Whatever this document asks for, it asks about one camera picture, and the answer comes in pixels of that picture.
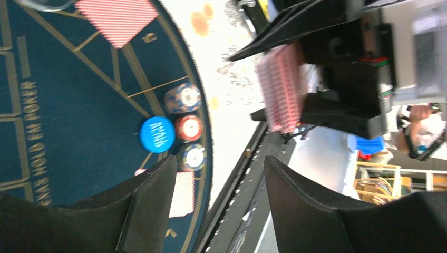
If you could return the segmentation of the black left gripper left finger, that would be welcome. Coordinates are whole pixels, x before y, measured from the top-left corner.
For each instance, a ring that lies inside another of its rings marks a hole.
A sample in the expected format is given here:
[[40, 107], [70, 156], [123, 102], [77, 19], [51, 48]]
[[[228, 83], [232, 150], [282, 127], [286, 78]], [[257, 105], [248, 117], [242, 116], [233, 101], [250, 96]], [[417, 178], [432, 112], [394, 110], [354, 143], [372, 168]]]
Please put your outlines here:
[[70, 206], [1, 195], [1, 252], [162, 252], [176, 183], [170, 155]]

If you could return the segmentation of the red playing card deck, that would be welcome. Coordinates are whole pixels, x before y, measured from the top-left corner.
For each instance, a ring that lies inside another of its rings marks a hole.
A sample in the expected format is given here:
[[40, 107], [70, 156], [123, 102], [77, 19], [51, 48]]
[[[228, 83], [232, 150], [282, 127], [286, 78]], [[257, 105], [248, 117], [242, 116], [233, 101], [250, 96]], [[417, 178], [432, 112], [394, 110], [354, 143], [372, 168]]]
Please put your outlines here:
[[279, 46], [256, 65], [271, 131], [295, 132], [308, 93], [308, 79], [301, 45]]

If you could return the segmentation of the red card seat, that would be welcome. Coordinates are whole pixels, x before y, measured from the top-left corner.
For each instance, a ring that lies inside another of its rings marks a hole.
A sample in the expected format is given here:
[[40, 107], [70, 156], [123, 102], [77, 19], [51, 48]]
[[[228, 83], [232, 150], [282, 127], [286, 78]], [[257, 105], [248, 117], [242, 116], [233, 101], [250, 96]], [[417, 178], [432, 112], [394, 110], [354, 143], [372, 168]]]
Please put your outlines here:
[[116, 49], [123, 48], [159, 14], [146, 0], [81, 0], [74, 5]]
[[191, 214], [195, 209], [195, 173], [177, 172], [169, 218]]

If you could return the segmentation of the red chip stack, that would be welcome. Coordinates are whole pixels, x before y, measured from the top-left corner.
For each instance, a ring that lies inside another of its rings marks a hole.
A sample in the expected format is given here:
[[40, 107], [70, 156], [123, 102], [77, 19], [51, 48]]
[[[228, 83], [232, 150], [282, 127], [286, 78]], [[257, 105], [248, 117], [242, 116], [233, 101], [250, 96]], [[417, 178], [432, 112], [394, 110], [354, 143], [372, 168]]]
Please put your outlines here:
[[197, 141], [203, 133], [202, 120], [193, 114], [178, 118], [174, 127], [177, 137], [184, 142]]

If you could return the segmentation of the grey chip stack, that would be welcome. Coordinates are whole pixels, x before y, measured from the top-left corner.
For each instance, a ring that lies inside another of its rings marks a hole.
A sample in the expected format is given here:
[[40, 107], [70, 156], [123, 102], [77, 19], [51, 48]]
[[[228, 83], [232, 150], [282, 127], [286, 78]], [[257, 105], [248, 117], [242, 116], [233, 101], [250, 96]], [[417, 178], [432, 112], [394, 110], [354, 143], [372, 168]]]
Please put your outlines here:
[[183, 83], [165, 93], [164, 104], [171, 114], [193, 112], [202, 105], [200, 90], [194, 84]]

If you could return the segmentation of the red card bottom seat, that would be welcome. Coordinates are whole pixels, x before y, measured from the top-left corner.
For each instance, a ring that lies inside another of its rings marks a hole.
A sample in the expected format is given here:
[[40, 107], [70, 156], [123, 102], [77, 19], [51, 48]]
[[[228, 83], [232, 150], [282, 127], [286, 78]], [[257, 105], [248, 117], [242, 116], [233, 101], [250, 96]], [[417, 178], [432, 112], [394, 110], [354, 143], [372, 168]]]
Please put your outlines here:
[[195, 173], [177, 172], [169, 218], [191, 214], [195, 209]]

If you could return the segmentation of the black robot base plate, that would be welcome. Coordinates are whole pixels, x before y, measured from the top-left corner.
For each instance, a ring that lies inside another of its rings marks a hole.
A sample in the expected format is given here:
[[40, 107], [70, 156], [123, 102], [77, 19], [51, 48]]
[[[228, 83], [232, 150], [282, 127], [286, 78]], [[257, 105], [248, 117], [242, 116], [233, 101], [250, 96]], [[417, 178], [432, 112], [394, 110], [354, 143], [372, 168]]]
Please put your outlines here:
[[193, 252], [255, 252], [270, 213], [264, 158], [288, 163], [296, 141], [270, 133], [265, 122], [255, 129], [244, 152], [199, 231]]

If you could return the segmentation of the green blue 50 chip stack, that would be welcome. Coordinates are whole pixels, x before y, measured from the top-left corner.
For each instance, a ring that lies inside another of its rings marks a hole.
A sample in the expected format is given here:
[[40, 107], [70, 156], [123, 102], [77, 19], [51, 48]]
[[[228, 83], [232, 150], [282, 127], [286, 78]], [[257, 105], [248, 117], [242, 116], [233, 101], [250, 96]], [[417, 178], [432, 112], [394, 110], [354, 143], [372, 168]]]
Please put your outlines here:
[[199, 171], [207, 163], [206, 149], [198, 143], [183, 145], [177, 152], [177, 162], [180, 171]]

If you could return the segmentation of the clear dealer button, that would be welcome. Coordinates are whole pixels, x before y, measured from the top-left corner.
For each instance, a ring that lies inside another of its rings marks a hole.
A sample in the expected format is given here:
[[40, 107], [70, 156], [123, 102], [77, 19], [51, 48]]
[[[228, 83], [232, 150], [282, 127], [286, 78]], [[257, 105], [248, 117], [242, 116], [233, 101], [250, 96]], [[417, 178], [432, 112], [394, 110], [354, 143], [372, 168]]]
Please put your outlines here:
[[16, 0], [16, 2], [41, 12], [62, 11], [73, 5], [73, 1], [70, 0]]

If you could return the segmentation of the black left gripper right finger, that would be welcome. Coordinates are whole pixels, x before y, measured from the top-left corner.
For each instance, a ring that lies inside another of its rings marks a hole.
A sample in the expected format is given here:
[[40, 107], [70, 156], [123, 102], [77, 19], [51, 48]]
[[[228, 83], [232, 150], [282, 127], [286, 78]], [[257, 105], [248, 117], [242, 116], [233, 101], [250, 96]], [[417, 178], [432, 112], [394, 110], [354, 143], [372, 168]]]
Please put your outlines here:
[[385, 205], [324, 187], [267, 156], [264, 174], [279, 252], [446, 252], [446, 192]]

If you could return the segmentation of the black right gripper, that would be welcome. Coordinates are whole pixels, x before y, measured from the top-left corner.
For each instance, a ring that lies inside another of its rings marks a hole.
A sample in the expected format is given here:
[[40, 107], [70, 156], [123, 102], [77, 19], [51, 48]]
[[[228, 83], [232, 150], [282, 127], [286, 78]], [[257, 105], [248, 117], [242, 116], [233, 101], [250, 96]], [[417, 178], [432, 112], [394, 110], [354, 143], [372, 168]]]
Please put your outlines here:
[[318, 66], [323, 86], [334, 90], [338, 101], [309, 94], [293, 125], [312, 124], [374, 139], [384, 134], [384, 114], [391, 111], [397, 77], [392, 25], [379, 7], [363, 12], [364, 7], [364, 1], [302, 1], [281, 11], [228, 60], [300, 39], [306, 63]]

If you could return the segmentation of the blue small blind button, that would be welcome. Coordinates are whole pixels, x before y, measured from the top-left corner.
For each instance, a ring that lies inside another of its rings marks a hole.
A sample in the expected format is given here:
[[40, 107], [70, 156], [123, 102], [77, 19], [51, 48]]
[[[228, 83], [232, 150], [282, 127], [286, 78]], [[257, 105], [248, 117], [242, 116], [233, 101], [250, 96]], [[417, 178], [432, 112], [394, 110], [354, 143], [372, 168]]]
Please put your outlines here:
[[143, 147], [153, 153], [168, 151], [176, 139], [172, 122], [162, 116], [153, 116], [142, 124], [139, 131]]

